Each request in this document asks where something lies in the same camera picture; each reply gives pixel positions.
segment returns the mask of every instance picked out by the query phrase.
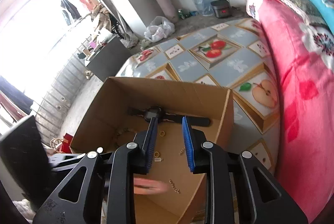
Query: watch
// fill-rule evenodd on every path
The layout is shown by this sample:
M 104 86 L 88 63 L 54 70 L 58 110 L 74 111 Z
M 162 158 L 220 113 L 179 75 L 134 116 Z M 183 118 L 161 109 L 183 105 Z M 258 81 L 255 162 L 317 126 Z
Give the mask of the watch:
M 147 122 L 150 122 L 151 118 L 156 117 L 158 119 L 158 123 L 175 122 L 182 124 L 182 119 L 184 117 L 184 115 L 168 113 L 160 106 L 151 106 L 150 108 L 145 110 L 140 110 L 130 107 L 128 109 L 128 114 L 131 116 L 141 116 Z M 209 127 L 211 123 L 211 120 L 207 117 L 195 117 L 195 116 L 187 116 L 187 117 L 189 118 L 191 124 L 194 126 Z

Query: white plastic bag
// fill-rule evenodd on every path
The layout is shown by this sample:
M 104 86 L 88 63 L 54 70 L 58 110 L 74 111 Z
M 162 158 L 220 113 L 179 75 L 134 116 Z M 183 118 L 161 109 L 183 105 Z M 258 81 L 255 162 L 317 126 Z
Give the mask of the white plastic bag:
M 175 32 L 175 26 L 165 17 L 157 16 L 147 27 L 144 36 L 151 42 L 157 42 L 163 38 L 167 38 Z
M 125 39 L 120 39 L 120 41 L 126 48 L 129 49 L 137 45 L 138 37 L 132 32 L 132 30 L 128 29 L 124 35 Z

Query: concrete floor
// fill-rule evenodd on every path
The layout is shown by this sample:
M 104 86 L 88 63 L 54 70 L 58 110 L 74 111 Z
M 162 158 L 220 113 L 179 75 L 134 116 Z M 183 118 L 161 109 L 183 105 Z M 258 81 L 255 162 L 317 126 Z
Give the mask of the concrete floor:
M 95 95 L 103 85 L 103 82 L 96 76 L 92 76 L 91 79 L 82 87 L 76 99 L 71 105 L 71 108 L 67 112 L 64 123 L 61 126 L 60 137 L 63 137 L 65 133 L 69 133 L 74 136 L 76 130 L 79 127 L 81 120 L 86 114 L 88 107 L 91 105 L 95 98 Z
M 247 14 L 244 11 L 233 11 L 233 16 L 224 19 L 218 19 L 214 16 L 203 17 L 201 15 L 193 16 L 187 18 L 185 20 L 180 20 L 179 22 L 175 23 L 175 33 L 173 33 L 167 39 L 163 39 L 159 42 L 152 43 L 149 47 L 155 46 L 161 42 L 164 42 L 171 38 L 177 38 L 179 36 L 194 32 L 196 30 L 206 28 L 215 24 L 224 23 L 227 21 L 245 18 Z M 140 52 L 140 45 L 138 44 L 135 48 L 131 49 L 132 54 L 136 54 Z M 60 137 L 62 137 L 65 133 L 69 133 L 74 136 L 78 126 L 86 114 L 91 102 L 95 98 L 95 95 L 101 88 L 103 82 L 98 79 L 96 76 L 93 76 L 80 90 L 76 99 L 71 105 L 67 116 L 64 120 L 63 125 L 61 126 L 60 130 Z

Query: pink blanket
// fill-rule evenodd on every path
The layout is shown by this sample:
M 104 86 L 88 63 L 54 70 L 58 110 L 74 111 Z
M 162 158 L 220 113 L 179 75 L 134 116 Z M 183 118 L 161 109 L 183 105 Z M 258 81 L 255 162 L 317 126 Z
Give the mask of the pink blanket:
M 312 222 L 334 191 L 334 38 L 278 0 L 248 0 L 270 42 L 281 96 L 276 177 Z

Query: black chair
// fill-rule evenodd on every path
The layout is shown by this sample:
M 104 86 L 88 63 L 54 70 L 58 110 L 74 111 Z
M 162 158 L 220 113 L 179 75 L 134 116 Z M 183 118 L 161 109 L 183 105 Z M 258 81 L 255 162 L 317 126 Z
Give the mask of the black chair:
M 37 211 L 51 194 L 51 166 L 34 116 L 27 116 L 0 138 L 0 157 Z
M 16 209 L 0 181 L 0 223 L 28 224 L 28 221 Z

